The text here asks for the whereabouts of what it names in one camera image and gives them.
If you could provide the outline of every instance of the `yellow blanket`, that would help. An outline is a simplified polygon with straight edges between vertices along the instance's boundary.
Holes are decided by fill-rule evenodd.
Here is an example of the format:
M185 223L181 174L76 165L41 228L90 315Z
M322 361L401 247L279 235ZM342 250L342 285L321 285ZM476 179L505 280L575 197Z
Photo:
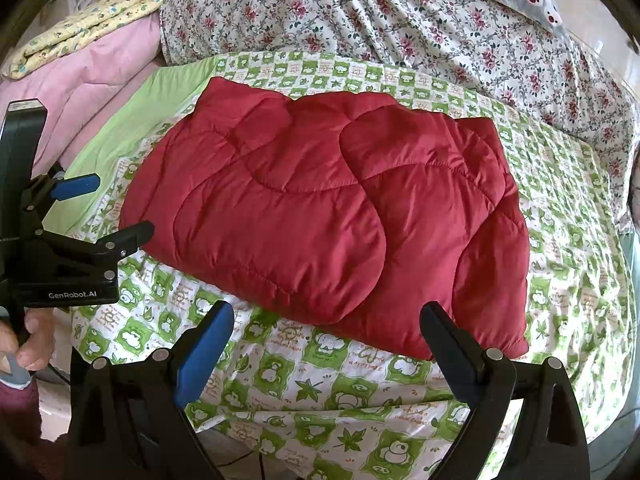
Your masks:
M101 0L20 47L2 67L2 75L21 79L37 68L151 14L163 0Z

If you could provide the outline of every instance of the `cable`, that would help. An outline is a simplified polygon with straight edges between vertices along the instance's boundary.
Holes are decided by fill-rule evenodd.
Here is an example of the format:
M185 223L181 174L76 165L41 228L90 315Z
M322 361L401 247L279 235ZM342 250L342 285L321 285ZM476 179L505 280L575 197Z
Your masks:
M69 379L67 379L63 374L61 374L56 367L54 367L51 363L49 364L49 368L51 368L51 371L53 373L55 373L60 379L62 379L63 381L65 381L66 384L68 384L69 386L71 386L71 381L69 381Z
M600 471L600 469L604 469L606 468L606 466L608 466L611 462L613 462L615 459L617 459L620 455L623 455L627 452L627 450L631 447L631 444L629 444L628 446L625 447L625 449L623 449L622 451L620 451L615 457L613 457L611 460L609 460L605 465L601 465L599 468L597 469L592 469L591 472L595 473L597 471Z
M635 412L637 412L637 411L640 411L640 406L639 406L639 407L636 407L636 408L633 408L633 409L629 410L628 412L623 413L622 415L619 415L619 416L618 416L618 418L617 418L616 420L614 420L614 421L611 423L611 425L613 426L617 421L622 420L623 418L625 418L625 417L627 417L627 416L629 416L629 415L631 415L632 413L635 413ZM625 453L628 451L628 449L631 447L631 444L633 444L633 443L635 442L635 440L636 440L636 439L634 438L628 446L626 446L626 447L625 447L622 451L620 451L616 456L614 456L611 460L609 460L605 465L601 465L601 466L600 466L599 468L597 468L597 469L592 469L592 470L591 470L591 472L592 472L592 473L595 473L595 472L597 472L597 471L600 471L601 469L606 468L606 466L608 466L610 463L612 463L612 462L613 462L615 459L617 459L620 455L625 454Z
M250 451L249 453L242 455L238 458L236 458L235 460L232 460L231 462L227 462L226 464L222 464L222 465L217 465L216 467L226 467L228 465L233 465L236 462L240 462L243 458L247 458L249 455L251 455L253 453L253 451Z
M258 459L260 460L260 476L264 480L264 464L262 463L262 453L258 453Z
M627 415L631 415L632 413L637 412L638 410L640 410L640 406L638 408L633 408L632 410L629 410L628 412L624 413L623 415L618 416L618 418L616 420L613 421L613 423L616 423L619 420L622 420L623 418L625 418Z

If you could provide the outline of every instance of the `light green sheet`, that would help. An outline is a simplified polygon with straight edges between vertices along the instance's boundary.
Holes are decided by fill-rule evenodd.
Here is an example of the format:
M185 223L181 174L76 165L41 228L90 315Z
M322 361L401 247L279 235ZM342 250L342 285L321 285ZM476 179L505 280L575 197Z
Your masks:
M200 94L214 67L214 58L184 66L159 68L152 73L131 99L114 114L76 156L65 177L89 173L100 176L100 187L92 194L56 202L43 224L46 230L69 234L79 227L97 196L111 185L118 159L129 153L159 123L175 114L180 104Z
M225 54L209 63L211 75L293 98L343 89L382 91L413 108L492 118L530 235L525 359L541 362L555 355L565 363L589 440L614 420L630 384L636 318L606 174L588 145L502 103L398 67L299 52ZM156 78L159 90L174 90L162 73ZM174 109L156 110L152 119L137 123L161 98L149 97L145 89L108 124L109 136L127 141L114 142L102 131L85 149L85 162L74 165L74 174L98 171L106 189L82 208L74 206L68 225L59 220L70 235L95 241L117 227L135 170L193 110L204 82L198 79L194 86L198 90ZM66 206L59 206L56 213L66 214ZM234 307L234 332L200 401L187 408L188 417L198 430L215 427L283 460L303 478L423 479L468 413L453 399L437 364L265 312L143 251L121 262L118 275L117 304L75 311L79 352L88 360L105 355L115 363L146 358L155 348L170 347L224 298ZM501 464L517 411L512 403L484 478L495 476Z

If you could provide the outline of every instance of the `pink blanket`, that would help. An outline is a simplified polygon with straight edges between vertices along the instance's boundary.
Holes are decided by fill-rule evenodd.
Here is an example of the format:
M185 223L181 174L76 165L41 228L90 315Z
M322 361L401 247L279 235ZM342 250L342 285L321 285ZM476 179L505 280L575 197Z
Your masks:
M65 152L63 163L73 160L155 68L150 63L158 54L159 42L160 26L155 12L20 81L0 84L1 113L11 101L33 98L39 99L48 111L33 166L34 176L49 171Z

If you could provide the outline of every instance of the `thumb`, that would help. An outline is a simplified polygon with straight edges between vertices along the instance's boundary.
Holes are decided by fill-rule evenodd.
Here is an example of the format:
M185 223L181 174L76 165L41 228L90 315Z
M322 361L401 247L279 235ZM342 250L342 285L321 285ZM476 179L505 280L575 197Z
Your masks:
M0 321L0 352L15 354L18 351L18 338L9 325Z

